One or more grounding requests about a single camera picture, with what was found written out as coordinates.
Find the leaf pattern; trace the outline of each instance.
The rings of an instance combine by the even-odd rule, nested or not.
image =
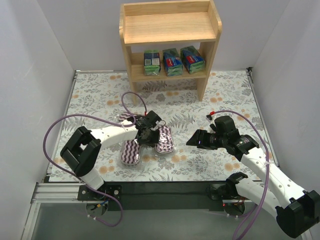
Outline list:
[[[206,115],[217,110],[234,110],[249,118],[269,145],[245,71],[211,74],[201,102],[198,101],[194,79],[140,82],[137,87],[148,110],[155,111],[171,127],[175,153],[156,155],[153,148],[143,147],[140,163],[128,167],[119,161],[122,144],[114,144],[99,153],[95,164],[105,181],[213,181],[225,180],[238,171],[253,180],[257,179],[249,168],[224,149],[210,151],[186,146],[197,129],[209,130]],[[67,114],[89,114],[117,122],[119,114],[124,112],[121,94],[126,91],[130,91],[130,85],[125,72],[79,73]],[[143,105],[134,105],[130,94],[124,97],[124,102],[133,113],[144,113]],[[260,139],[243,118],[227,115],[232,116],[241,134],[251,135],[261,145]],[[85,117],[72,117],[64,121],[54,159],[68,170],[59,154],[80,126],[98,129],[107,124]],[[56,167],[50,166],[49,172],[50,182],[77,181]]]

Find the wooden shelf top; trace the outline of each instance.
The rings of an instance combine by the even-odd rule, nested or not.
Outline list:
[[[124,44],[213,42],[216,35],[207,12],[125,16]]]

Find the floor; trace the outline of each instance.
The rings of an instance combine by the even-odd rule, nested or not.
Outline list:
[[[80,73],[77,76],[67,114],[89,114],[116,121],[124,112],[121,94],[129,91],[128,76],[123,73]],[[243,172],[251,179],[259,178],[224,149],[204,150],[186,146],[197,129],[209,129],[206,115],[211,111],[234,110],[249,118],[266,141],[269,140],[259,115],[257,104],[245,71],[211,72],[202,102],[198,101],[193,79],[179,81],[150,81],[139,84],[139,93],[148,110],[155,111],[171,127],[175,152],[157,155],[152,148],[140,153],[139,165],[120,163],[122,144],[115,144],[100,152],[95,167],[105,181],[214,181],[225,180],[232,173]],[[142,114],[142,104],[134,106],[127,95],[125,103],[132,112]],[[260,145],[255,132],[243,118],[232,116],[240,134],[251,135]],[[54,161],[69,168],[60,157],[60,150],[76,128],[86,126],[97,129],[107,125],[92,119],[73,117],[67,119],[58,140]],[[73,182],[75,178],[56,167],[50,169],[49,182]]]

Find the box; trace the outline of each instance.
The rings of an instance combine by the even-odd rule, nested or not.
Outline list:
[[[144,51],[144,73],[145,75],[159,75],[161,70],[160,54],[158,50]]]
[[[194,46],[181,48],[180,57],[183,65],[190,74],[197,73],[205,69],[206,62]]]
[[[182,74],[183,65],[177,49],[170,48],[162,51],[163,65],[168,77]]]

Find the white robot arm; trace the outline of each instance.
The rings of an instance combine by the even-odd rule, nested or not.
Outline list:
[[[91,188],[99,189],[104,184],[104,180],[94,166],[101,150],[134,139],[141,144],[158,143],[159,130],[155,130],[154,127],[161,118],[154,111],[136,118],[135,125],[130,127],[108,126],[92,130],[84,126],[79,127],[62,148],[61,157],[77,177]],[[134,119],[130,117],[121,124],[126,126],[133,122]]]
[[[262,181],[266,180],[268,164],[269,189],[262,207],[276,219],[288,236],[297,238],[319,222],[320,195],[316,191],[306,191],[274,163],[266,162],[266,156],[258,143],[249,135],[240,135],[230,116],[218,117],[214,123],[210,124],[214,133],[198,129],[186,144],[208,150],[225,148]],[[234,173],[226,180],[224,191],[231,197],[242,196],[257,205],[263,194],[263,188],[242,172]]]

